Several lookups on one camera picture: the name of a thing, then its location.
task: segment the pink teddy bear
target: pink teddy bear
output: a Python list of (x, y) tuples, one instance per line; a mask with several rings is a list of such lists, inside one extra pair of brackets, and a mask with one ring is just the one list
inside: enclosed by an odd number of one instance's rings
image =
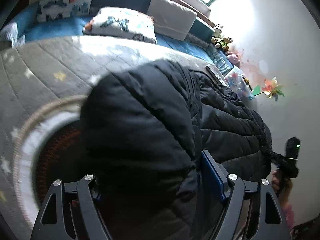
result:
[(238, 59), (238, 54), (230, 54), (230, 55), (227, 56), (227, 59), (233, 65), (236, 65), (236, 64), (240, 63), (240, 60)]

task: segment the white wall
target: white wall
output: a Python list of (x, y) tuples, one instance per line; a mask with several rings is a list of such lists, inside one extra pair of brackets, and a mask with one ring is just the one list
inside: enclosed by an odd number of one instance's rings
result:
[(211, 20), (234, 39), (252, 87), (274, 76), (284, 85), (284, 98), (259, 95), (256, 109), (274, 151), (283, 154), (288, 138), (301, 139), (290, 201), (296, 225), (311, 220), (320, 213), (320, 29), (300, 0), (216, 0), (211, 9)]

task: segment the screw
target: screw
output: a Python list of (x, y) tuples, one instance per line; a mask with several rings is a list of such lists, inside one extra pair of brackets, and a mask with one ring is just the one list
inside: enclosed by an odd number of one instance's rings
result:
[(92, 180), (93, 179), (93, 175), (92, 174), (88, 174), (84, 177), (85, 180)]
[(261, 180), (261, 183), (262, 183), (263, 185), (269, 185), (269, 180), (267, 180), (267, 179), (262, 179), (262, 180)]
[(236, 174), (229, 174), (229, 179), (236, 180), (238, 176)]
[(59, 186), (61, 184), (61, 180), (57, 179), (53, 182), (54, 186)]

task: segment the stuffed animal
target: stuffed animal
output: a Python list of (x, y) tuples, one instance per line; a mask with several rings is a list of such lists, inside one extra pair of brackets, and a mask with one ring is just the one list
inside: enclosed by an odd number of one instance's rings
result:
[(214, 30), (214, 37), (215, 37), (215, 38), (221, 39), (222, 29), (223, 29), (223, 26), (221, 26), (220, 24), (217, 24), (217, 25), (213, 28), (213, 30)]
[(233, 38), (224, 37), (223, 39), (217, 40), (215, 47), (216, 47), (216, 49), (221, 48), (226, 55), (230, 55), (230, 54), (232, 54), (232, 52), (229, 51), (228, 44), (232, 43), (232, 42), (233, 42)]
[(232, 65), (240, 63), (240, 60), (238, 59), (238, 54), (230, 54), (227, 56), (227, 59), (231, 62)]
[(215, 38), (215, 36), (212, 36), (211, 43), (216, 44), (217, 41), (218, 41), (218, 38)]

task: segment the person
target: person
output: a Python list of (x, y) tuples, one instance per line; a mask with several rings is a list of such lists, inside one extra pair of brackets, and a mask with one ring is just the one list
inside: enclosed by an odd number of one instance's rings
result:
[(205, 193), (203, 150), (243, 180), (270, 173), (261, 117), (193, 69), (158, 60), (112, 72), (82, 106), (86, 165), (114, 240), (210, 236), (223, 207)]
[[(272, 180), (271, 180), (271, 185), (274, 189), (274, 191), (277, 193), (280, 189), (280, 171), (276, 170), (272, 172)], [(288, 224), (288, 228), (290, 230), (290, 234), (292, 234), (292, 229), (294, 226), (294, 212), (292, 210), (292, 205), (289, 202), (289, 195), (292, 190), (292, 181), (291, 179), (286, 179), (284, 188), (282, 189), (281, 193), (279, 194), (279, 202), (280, 206), (284, 212), (285, 219)]]

